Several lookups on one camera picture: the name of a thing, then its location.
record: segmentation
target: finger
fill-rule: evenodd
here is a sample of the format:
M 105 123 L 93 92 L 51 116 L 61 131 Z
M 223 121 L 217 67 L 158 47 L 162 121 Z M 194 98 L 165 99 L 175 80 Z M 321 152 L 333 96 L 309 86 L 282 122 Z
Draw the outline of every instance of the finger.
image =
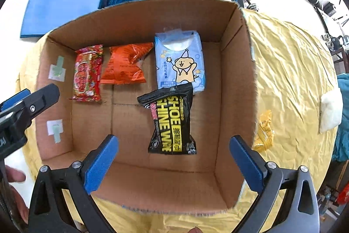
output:
M 28 217 L 29 217 L 29 209 L 26 206 L 26 203 L 24 202 L 23 198 L 21 195 L 16 191 L 16 189 L 13 186 L 11 187 L 11 191 L 13 193 L 13 197 L 15 199 L 18 211 L 24 220 L 25 223 L 28 224 Z
M 10 166 L 5 166 L 6 175 L 9 183 L 13 182 L 24 182 L 26 180 L 26 175 L 24 172 L 11 168 Z
M 188 233 L 203 233 L 198 227 L 194 227 L 188 231 Z

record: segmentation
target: green tape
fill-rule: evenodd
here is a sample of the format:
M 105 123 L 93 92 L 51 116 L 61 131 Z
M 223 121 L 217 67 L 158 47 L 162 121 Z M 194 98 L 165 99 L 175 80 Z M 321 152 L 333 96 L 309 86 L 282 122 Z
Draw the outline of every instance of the green tape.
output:
M 61 142 L 61 136 L 59 134 L 59 125 L 53 125 L 52 130 L 53 130 L 53 137 L 55 138 L 55 143 Z
M 57 59 L 57 64 L 54 67 L 53 73 L 55 76 L 60 76 L 62 71 L 63 71 L 63 62 L 64 62 L 64 57 L 58 56 Z

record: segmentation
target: white paper square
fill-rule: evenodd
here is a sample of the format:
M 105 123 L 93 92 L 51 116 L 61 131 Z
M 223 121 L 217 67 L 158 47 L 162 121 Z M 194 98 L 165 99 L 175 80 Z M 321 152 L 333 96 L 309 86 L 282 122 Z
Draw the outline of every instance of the white paper square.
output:
M 63 120 L 47 121 L 46 124 L 47 124 L 48 135 L 53 135 L 53 126 L 54 125 L 59 126 L 59 133 L 63 132 Z
M 55 76 L 55 65 L 50 65 L 50 71 L 48 73 L 48 79 L 64 82 L 65 80 L 65 68 L 62 68 L 62 73 L 59 76 Z

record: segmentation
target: yellow tablecloth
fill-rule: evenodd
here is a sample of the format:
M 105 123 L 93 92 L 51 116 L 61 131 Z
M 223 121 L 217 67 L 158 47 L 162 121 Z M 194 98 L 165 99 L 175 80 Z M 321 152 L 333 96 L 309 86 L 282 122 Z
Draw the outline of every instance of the yellow tablecloth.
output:
M 258 81 L 258 113 L 272 111 L 274 145 L 262 153 L 266 161 L 282 168 L 306 165 L 318 190 L 329 166 L 337 128 L 319 134 L 321 95 L 338 87 L 334 65 L 324 43 L 289 22 L 282 22 L 243 10 L 251 35 Z M 18 91 L 35 90 L 44 36 L 27 56 L 17 81 Z M 27 130 L 28 143 L 23 151 L 34 178 L 41 167 L 36 146 L 35 122 Z M 268 229 L 281 205 L 280 193 L 263 230 Z M 75 220 L 80 217 L 65 192 Z M 188 232 L 197 226 L 204 233 L 231 232 L 254 201 L 256 194 L 244 187 L 240 201 L 225 213 L 210 217 L 144 214 L 95 198 L 107 220 L 118 233 Z

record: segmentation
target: white pouch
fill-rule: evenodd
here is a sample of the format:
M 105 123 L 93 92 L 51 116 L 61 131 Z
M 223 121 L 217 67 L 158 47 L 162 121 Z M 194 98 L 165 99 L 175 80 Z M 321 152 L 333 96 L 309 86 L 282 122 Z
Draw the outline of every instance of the white pouch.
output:
M 342 122 L 343 98 L 339 87 L 323 94 L 320 105 L 319 132 L 324 133 Z

